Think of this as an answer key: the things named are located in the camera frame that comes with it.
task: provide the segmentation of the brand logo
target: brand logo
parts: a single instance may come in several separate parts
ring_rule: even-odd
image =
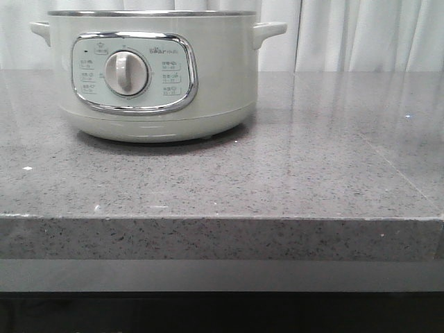
[[[159,49],[157,46],[156,47],[151,47],[150,48],[150,53],[160,53],[160,54],[178,54],[177,50],[166,50],[166,49]]]

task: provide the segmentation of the control panel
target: control panel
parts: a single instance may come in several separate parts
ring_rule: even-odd
[[[75,93],[98,111],[173,112],[197,93],[194,52],[179,35],[86,33],[76,40],[71,59]]]

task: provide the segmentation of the pot handle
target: pot handle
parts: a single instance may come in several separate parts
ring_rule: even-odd
[[[271,36],[281,35],[287,31],[287,23],[284,22],[262,22],[253,27],[253,48],[257,50],[262,42]]]
[[[48,21],[36,21],[29,24],[31,31],[42,36],[48,46],[51,46],[51,32]]]

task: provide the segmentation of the pot base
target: pot base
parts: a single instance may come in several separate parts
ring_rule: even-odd
[[[114,121],[79,116],[65,110],[68,120],[81,131],[123,142],[176,142],[229,130],[240,124],[255,110],[256,103],[244,108],[208,117],[171,121]]]

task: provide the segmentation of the gray quartz countertop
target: gray quartz countertop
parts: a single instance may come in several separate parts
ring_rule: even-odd
[[[0,71],[0,258],[444,257],[441,73],[260,73],[206,140],[71,127],[51,71]]]

